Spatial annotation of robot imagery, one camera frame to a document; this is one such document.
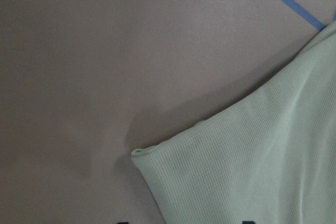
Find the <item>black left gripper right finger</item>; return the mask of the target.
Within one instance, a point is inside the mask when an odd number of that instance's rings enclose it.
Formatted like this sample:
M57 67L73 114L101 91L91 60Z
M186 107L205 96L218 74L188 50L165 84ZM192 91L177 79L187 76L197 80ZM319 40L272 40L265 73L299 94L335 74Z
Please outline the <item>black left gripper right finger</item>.
M256 222L251 219L242 220L241 222L242 222L241 224L256 224Z

